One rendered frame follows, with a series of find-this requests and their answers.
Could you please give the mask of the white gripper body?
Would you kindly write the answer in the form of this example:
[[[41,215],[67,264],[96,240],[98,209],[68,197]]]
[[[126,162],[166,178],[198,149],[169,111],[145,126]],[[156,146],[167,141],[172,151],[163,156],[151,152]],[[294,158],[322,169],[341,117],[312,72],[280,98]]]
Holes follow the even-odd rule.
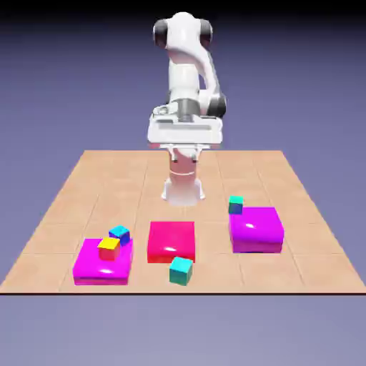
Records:
[[[151,115],[147,139],[153,145],[219,145],[223,123],[220,118],[193,116],[192,122],[181,122],[177,115]]]

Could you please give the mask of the large magenta box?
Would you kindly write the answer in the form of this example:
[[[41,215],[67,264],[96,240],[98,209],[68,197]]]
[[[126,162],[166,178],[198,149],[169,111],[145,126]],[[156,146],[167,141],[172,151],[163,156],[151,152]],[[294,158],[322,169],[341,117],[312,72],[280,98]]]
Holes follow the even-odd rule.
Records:
[[[86,238],[72,270],[75,285],[127,285],[132,267],[133,240],[122,246],[113,261],[99,258],[101,238]]]

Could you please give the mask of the small green cube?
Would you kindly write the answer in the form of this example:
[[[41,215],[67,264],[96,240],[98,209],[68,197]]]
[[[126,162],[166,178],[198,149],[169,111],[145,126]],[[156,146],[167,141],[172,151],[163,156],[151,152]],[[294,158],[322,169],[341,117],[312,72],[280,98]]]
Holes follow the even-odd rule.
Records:
[[[229,197],[229,214],[241,214],[243,210],[244,197],[231,195]]]

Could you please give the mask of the small teal cube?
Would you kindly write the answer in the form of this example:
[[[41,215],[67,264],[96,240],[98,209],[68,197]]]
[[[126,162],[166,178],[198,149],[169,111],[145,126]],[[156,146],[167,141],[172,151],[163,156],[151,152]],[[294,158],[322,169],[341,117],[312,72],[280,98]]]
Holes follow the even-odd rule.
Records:
[[[182,257],[175,257],[169,267],[169,281],[187,286],[192,276],[193,261]]]

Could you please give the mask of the large purple box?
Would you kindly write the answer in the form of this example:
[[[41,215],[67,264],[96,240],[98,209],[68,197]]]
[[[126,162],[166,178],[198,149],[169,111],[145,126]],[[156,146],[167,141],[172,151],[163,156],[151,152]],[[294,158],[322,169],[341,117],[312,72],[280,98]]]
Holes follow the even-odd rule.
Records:
[[[274,207],[244,207],[229,215],[229,235],[234,253],[278,254],[285,231]]]

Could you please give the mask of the large red box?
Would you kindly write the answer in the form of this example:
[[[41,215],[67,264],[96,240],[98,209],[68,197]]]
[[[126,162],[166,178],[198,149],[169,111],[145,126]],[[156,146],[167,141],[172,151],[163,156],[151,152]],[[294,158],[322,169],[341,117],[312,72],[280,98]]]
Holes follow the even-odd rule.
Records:
[[[175,257],[195,262],[195,254],[194,222],[150,222],[148,263],[170,263]]]

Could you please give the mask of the small blue cube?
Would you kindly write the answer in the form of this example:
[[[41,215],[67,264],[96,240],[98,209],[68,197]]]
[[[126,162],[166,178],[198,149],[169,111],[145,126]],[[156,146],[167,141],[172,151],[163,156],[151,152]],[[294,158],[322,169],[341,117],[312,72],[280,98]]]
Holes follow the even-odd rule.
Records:
[[[124,246],[130,242],[130,231],[122,226],[117,225],[109,230],[109,236],[112,238],[119,239],[120,245]]]

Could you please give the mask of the small yellow cube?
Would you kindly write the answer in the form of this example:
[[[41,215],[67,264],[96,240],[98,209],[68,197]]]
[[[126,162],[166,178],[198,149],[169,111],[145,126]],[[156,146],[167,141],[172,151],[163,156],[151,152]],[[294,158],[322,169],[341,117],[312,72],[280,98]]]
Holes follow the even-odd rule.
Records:
[[[97,249],[100,260],[114,261],[120,253],[120,240],[115,237],[104,237]]]

